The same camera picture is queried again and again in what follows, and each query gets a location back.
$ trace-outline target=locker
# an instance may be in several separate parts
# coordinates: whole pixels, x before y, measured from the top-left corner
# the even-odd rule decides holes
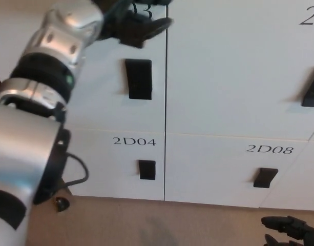
[[[1,80],[14,69],[44,13],[55,2],[0,1]],[[146,8],[146,5],[137,5],[138,13],[149,15]],[[153,7],[150,11],[153,18],[165,17],[165,7]],[[84,129],[164,132],[165,35],[147,42],[142,50],[111,39],[89,47],[68,106],[67,123]],[[152,100],[129,99],[123,61],[126,58],[152,61]]]
[[[168,133],[308,140],[314,109],[301,100],[314,74],[311,6],[314,0],[174,1]]]
[[[306,144],[168,134],[165,199],[258,208]],[[254,187],[260,168],[278,170],[269,189]]]
[[[163,200],[164,134],[68,128],[69,152],[82,158],[90,170],[87,182],[70,187],[72,194]],[[139,160],[155,161],[155,180],[141,179]],[[83,176],[82,167],[69,159],[64,181]]]
[[[306,146],[261,207],[314,210],[314,141]]]

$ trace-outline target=robotic hand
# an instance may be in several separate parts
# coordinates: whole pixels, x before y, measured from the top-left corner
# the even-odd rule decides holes
[[[167,5],[172,0],[137,0]],[[85,48],[116,38],[142,48],[172,23],[129,11],[133,0],[72,0],[54,5],[30,39],[16,68],[0,88],[0,246],[25,245],[32,204],[89,177],[84,162],[67,153],[67,103]],[[60,186],[67,158],[86,176]]]
[[[264,217],[262,223],[269,229],[278,232],[284,232],[289,237],[296,240],[303,240],[304,244],[290,241],[289,243],[277,242],[272,236],[266,234],[265,239],[267,244],[265,246],[314,246],[314,228],[308,226],[306,222],[288,217]]]

